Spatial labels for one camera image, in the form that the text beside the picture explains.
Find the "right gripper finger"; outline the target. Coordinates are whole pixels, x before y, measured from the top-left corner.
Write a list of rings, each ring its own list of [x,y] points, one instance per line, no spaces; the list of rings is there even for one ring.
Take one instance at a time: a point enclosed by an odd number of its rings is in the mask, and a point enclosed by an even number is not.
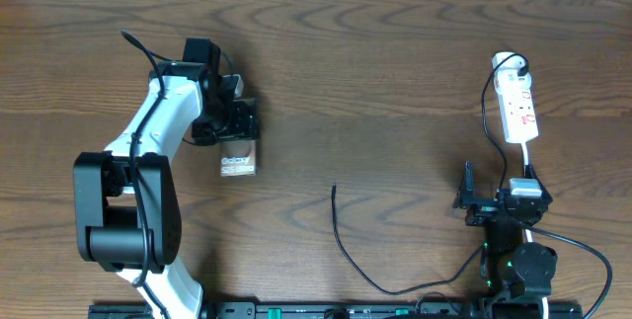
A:
[[[528,164],[525,166],[525,178],[531,180],[534,184],[536,184],[540,191],[544,190],[544,186],[540,182],[532,164]]]
[[[461,182],[461,186],[459,188],[460,199],[461,200],[474,200],[475,199],[474,186],[475,184],[474,184],[472,163],[469,161],[466,161],[464,165],[463,179]]]

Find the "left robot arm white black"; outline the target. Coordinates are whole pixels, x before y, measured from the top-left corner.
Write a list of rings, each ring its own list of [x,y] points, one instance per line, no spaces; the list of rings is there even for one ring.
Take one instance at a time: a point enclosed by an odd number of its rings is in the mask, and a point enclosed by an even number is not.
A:
[[[209,39],[189,38],[179,59],[145,47],[148,93],[126,129],[73,165],[80,256],[128,281],[141,304],[94,304],[91,318],[214,318],[218,305],[179,256],[182,217],[171,164],[181,143],[222,147],[223,177],[257,173],[257,101],[241,75],[220,72],[226,55]]]

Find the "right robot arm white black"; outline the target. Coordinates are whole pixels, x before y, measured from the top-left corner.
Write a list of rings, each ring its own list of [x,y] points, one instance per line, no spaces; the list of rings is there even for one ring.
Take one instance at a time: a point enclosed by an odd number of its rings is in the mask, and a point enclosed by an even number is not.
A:
[[[472,164],[465,164],[453,206],[467,211],[466,225],[484,228],[481,272],[490,294],[477,301],[483,318],[541,318],[548,312],[542,300],[552,291],[557,253],[527,240],[524,231],[541,220],[551,202],[530,165],[494,197],[479,198]]]

